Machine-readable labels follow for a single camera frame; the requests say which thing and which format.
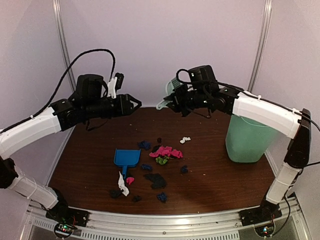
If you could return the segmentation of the small pink paper scrap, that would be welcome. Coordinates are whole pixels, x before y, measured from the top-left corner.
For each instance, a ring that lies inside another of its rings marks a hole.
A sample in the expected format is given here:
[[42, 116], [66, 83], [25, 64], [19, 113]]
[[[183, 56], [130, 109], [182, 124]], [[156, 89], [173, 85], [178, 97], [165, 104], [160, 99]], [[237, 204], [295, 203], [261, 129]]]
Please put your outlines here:
[[135, 178], [134, 178], [134, 177], [127, 177], [127, 178], [126, 178], [126, 183], [127, 183], [128, 185], [131, 185], [134, 181], [135, 181]]

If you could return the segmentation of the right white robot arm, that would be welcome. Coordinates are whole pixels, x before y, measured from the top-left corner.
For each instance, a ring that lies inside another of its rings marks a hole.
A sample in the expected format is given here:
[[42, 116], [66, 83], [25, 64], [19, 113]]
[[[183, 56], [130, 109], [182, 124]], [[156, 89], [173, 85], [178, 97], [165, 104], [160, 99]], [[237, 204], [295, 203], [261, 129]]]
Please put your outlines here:
[[172, 89], [167, 106], [186, 117], [195, 109], [206, 108], [231, 116], [225, 146], [228, 157], [236, 163], [255, 163], [265, 153], [277, 133], [291, 140], [275, 180], [256, 210], [259, 220], [268, 220], [276, 205], [294, 185], [299, 173], [308, 165], [311, 144], [311, 116], [280, 106], [236, 86], [208, 82], [189, 89], [180, 84]]

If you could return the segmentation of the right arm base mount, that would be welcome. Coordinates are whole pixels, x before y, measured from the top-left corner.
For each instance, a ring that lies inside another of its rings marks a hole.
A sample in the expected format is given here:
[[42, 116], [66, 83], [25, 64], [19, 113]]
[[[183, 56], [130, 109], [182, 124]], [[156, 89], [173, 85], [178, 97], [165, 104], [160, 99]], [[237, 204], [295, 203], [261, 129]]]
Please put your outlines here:
[[282, 216], [279, 204], [263, 199], [257, 207], [247, 208], [239, 212], [243, 227], [254, 226], [255, 233], [262, 238], [269, 238], [275, 232], [274, 220]]

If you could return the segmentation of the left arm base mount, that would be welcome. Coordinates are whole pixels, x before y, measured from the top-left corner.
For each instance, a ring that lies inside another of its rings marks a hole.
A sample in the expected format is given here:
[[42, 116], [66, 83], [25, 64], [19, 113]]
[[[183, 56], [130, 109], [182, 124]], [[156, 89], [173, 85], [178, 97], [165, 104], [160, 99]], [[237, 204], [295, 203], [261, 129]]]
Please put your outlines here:
[[46, 211], [46, 217], [56, 221], [53, 228], [53, 233], [59, 239], [70, 237], [78, 227], [86, 227], [89, 217], [89, 212], [86, 210], [75, 209], [69, 207], [62, 193], [53, 188], [57, 195], [57, 204], [53, 208], [41, 208]]

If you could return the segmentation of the dark blue scrap front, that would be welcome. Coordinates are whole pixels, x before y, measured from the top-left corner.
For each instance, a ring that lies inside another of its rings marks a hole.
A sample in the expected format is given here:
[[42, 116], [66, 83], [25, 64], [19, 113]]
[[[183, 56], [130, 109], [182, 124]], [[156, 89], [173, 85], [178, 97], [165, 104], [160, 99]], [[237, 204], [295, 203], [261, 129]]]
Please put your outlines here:
[[161, 192], [161, 193], [157, 194], [156, 197], [161, 203], [166, 203], [167, 199], [168, 199], [165, 192]]

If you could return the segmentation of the large black paper scrap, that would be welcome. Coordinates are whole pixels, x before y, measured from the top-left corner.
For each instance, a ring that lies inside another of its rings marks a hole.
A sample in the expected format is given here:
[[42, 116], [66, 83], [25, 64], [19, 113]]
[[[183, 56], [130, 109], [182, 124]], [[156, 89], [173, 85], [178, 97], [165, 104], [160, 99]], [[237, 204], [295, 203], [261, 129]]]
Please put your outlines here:
[[159, 173], [144, 174], [143, 177], [152, 182], [151, 188], [154, 190], [162, 189], [167, 186], [166, 180]]

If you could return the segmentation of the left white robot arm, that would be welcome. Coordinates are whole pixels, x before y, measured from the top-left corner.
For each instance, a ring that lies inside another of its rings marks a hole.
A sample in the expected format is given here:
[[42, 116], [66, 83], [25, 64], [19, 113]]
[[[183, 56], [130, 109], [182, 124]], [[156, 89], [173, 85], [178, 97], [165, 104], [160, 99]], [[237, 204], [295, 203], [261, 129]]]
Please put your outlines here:
[[95, 100], [61, 99], [53, 102], [39, 115], [0, 132], [0, 187], [15, 191], [40, 203], [61, 222], [72, 218], [72, 211], [61, 203], [57, 191], [38, 183], [18, 168], [11, 155], [46, 136], [68, 130], [91, 119], [129, 116], [142, 102], [129, 94]]

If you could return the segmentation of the mint green hand brush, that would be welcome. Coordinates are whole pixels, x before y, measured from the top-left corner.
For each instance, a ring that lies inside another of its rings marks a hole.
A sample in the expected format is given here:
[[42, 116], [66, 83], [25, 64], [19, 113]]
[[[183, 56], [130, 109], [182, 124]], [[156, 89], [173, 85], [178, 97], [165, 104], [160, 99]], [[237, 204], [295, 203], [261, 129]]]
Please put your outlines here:
[[[175, 88], [181, 86], [182, 83], [179, 82], [176, 78], [173, 78], [172, 80], [170, 80], [166, 85], [165, 85], [165, 93], [166, 93], [166, 96], [165, 97], [168, 97], [170, 96], [172, 93], [174, 93], [174, 90]], [[167, 104], [169, 104], [170, 102], [172, 102], [171, 100], [166, 100], [163, 98], [163, 100], [161, 102], [159, 102], [157, 105], [156, 105], [156, 109], [158, 111], [162, 110], [163, 108], [166, 108], [167, 107]]]

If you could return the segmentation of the blue plastic dustpan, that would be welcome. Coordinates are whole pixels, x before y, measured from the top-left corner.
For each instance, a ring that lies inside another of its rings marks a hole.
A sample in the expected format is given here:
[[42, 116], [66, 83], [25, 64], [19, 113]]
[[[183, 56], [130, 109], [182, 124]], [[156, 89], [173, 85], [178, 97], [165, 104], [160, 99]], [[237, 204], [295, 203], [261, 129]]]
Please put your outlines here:
[[116, 149], [113, 163], [121, 168], [124, 179], [127, 178], [128, 168], [134, 168], [138, 165], [141, 156], [141, 150]]

